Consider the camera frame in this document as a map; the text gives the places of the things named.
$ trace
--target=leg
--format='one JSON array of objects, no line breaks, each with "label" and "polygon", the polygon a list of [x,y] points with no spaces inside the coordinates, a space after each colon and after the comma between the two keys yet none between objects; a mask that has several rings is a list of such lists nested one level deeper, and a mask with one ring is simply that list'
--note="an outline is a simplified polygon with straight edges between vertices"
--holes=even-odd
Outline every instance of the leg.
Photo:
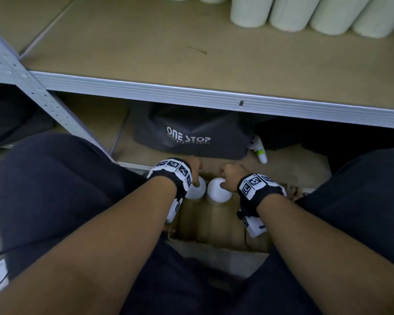
[{"label": "leg", "polygon": [[[0,164],[3,246],[19,247],[6,256],[10,278],[145,181],[75,136],[39,134],[16,146]],[[172,314],[178,307],[191,312],[207,302],[208,292],[184,259],[159,240],[125,308],[141,314],[155,309]]]},{"label": "leg", "polygon": [[[364,154],[297,204],[394,263],[394,149]],[[320,314],[277,250],[248,279],[239,309]]]}]

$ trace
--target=white printed logo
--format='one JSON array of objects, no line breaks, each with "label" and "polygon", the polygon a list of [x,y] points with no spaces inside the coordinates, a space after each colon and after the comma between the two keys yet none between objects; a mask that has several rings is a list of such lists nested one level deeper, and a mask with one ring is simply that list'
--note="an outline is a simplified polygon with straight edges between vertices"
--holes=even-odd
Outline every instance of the white printed logo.
[{"label": "white printed logo", "polygon": [[192,137],[188,135],[183,135],[182,133],[176,131],[175,129],[172,129],[171,127],[166,127],[166,131],[168,132],[168,137],[176,140],[179,143],[182,144],[205,144],[209,145],[210,144],[210,137]]}]

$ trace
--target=person's left hand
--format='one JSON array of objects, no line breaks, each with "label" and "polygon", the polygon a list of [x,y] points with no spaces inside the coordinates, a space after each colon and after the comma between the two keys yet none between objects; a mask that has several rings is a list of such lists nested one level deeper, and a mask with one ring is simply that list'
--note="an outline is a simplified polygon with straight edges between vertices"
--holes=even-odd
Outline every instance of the person's left hand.
[{"label": "person's left hand", "polygon": [[189,156],[187,158],[185,158],[184,160],[186,160],[191,167],[191,176],[193,178],[193,185],[194,187],[200,187],[200,182],[198,180],[198,172],[199,170],[202,168],[202,163],[200,158],[195,157],[195,156]]}]

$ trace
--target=scratch mark on shelf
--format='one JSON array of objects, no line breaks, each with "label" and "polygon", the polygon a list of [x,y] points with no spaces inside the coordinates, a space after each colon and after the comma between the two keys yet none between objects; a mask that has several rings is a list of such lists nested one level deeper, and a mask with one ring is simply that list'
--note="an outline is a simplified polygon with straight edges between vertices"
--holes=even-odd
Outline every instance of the scratch mark on shelf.
[{"label": "scratch mark on shelf", "polygon": [[199,51],[200,53],[203,53],[204,55],[207,55],[207,52],[206,52],[206,51],[203,51],[202,49],[196,49],[195,47],[191,47],[191,46],[189,46],[188,48],[189,48],[189,49],[196,50],[196,51]]}]

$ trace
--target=person's left arm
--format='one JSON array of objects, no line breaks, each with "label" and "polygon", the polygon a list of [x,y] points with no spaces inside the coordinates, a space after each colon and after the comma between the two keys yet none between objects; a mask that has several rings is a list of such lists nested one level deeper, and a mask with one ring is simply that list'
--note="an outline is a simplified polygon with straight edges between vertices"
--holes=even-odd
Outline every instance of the person's left arm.
[{"label": "person's left arm", "polygon": [[[187,159],[198,183],[198,158]],[[0,293],[0,315],[118,314],[177,193],[156,176],[51,249]]]}]

